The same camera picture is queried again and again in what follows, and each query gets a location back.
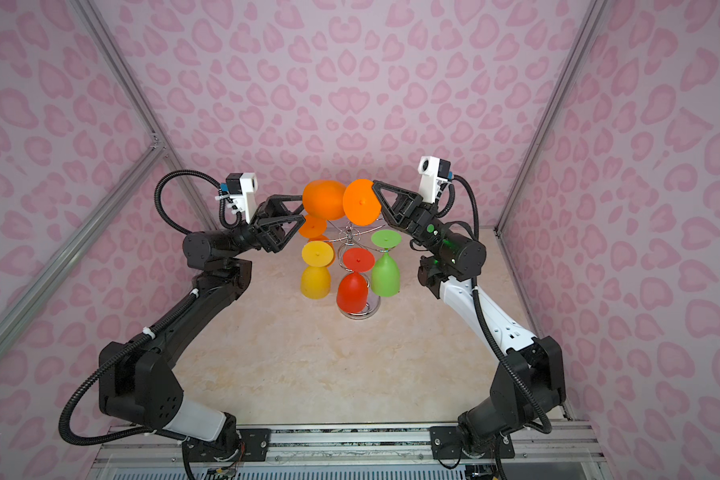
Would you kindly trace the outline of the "green plastic wine glass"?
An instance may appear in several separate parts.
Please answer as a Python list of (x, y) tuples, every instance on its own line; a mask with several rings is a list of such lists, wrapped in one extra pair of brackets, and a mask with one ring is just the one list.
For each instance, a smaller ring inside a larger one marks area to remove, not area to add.
[(371, 270), (371, 289), (379, 297), (393, 297), (401, 288), (401, 272), (390, 251), (401, 243), (402, 237), (395, 230), (385, 229), (376, 231), (371, 241), (381, 252)]

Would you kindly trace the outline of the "red plastic wine glass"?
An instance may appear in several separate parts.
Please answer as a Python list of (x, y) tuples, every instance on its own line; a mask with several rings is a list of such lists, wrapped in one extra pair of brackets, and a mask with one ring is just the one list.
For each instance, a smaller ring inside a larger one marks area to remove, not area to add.
[(363, 276), (375, 264), (374, 256), (363, 248), (350, 248), (343, 257), (349, 273), (341, 280), (337, 292), (337, 306), (348, 314), (359, 314), (365, 309), (368, 297), (368, 282)]

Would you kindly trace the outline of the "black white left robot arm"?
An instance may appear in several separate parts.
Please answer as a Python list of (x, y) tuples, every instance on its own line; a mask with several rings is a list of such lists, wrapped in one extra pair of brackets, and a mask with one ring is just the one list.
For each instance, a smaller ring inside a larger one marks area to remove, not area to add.
[(272, 195), (250, 221), (231, 229), (187, 234), (182, 249), (197, 270), (189, 293), (158, 321), (126, 343), (112, 342), (99, 355), (99, 407), (145, 433), (181, 439), (192, 461), (238, 461), (244, 443), (236, 418), (189, 398), (173, 369), (211, 320), (240, 299), (252, 280), (243, 253), (278, 253), (305, 218), (300, 197)]

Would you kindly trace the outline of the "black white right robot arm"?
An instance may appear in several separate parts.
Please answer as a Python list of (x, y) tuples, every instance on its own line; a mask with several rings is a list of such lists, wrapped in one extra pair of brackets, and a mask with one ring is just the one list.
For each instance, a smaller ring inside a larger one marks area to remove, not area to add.
[(419, 283), (476, 327), (498, 361), (489, 396), (457, 419), (461, 451), (497, 457), (517, 431), (550, 434), (549, 413), (566, 399), (562, 348), (520, 326), (481, 289), (487, 251), (478, 232), (464, 221), (443, 221), (437, 203), (419, 193), (381, 181), (372, 191), (386, 223), (425, 251)]

